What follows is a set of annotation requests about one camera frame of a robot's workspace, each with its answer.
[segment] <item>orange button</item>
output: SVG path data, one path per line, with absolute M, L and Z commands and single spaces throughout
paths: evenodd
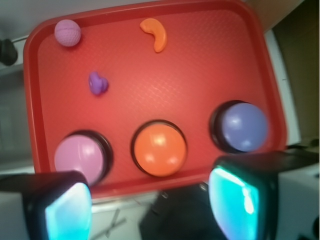
M 150 175 L 165 177 L 177 172 L 187 156 L 182 133 L 167 122 L 154 122 L 133 139 L 133 158 Z

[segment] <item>white surface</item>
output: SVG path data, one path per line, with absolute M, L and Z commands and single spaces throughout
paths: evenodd
M 0 74 L 0 171 L 32 164 L 29 136 L 23 71 Z
M 115 223 L 125 219 L 125 222 L 111 230 L 110 235 L 105 235 L 106 229 L 112 224 L 116 213 L 113 211 L 98 212 L 92 216 L 92 230 L 89 239 L 92 240 L 140 240 L 139 223 L 148 211 L 150 204 L 121 209 Z
M 1 0 L 0 39 L 16 39 L 45 20 L 89 10 L 155 0 Z
M 15 71 L 22 70 L 23 63 L 24 63 L 24 47 L 25 47 L 26 39 L 27 37 L 23 37 L 22 39 L 19 39 L 14 42 L 14 47 L 18 52 L 18 58 L 13 65 L 6 66 L 0 62 L 0 77 Z
M 315 240 L 313 224 L 319 217 L 319 163 L 279 174 L 277 240 Z
M 35 173 L 34 166 L 24 166 L 24 167 L 18 167 L 18 168 L 6 169 L 6 170 L 1 170 L 0 171 L 0 175 L 5 175 L 5 174 L 34 174 L 34 173 Z
M 0 239 L 29 239 L 19 192 L 0 191 Z
M 267 31 L 264 35 L 264 38 L 271 58 L 278 90 L 280 92 L 280 98 L 287 128 L 286 144 L 288 146 L 297 144 L 301 141 L 301 135 L 298 125 L 295 103 L 283 57 L 273 31 Z

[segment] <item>purple button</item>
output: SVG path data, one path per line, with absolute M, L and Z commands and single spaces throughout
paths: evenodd
M 268 122 L 265 114 L 250 103 L 237 103 L 222 118 L 222 135 L 233 148 L 242 152 L 257 150 L 266 141 Z

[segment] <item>teal light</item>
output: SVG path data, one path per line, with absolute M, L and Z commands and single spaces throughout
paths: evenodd
M 259 191 L 223 167 L 209 177 L 209 198 L 213 215 L 230 240 L 258 237 Z
M 92 224 L 91 194 L 78 182 L 45 208 L 49 240 L 87 240 Z

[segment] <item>pink ball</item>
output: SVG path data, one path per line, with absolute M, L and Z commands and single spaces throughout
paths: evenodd
M 72 47 L 80 41 L 81 29 L 76 22 L 64 19 L 55 25 L 54 36 L 62 46 Z

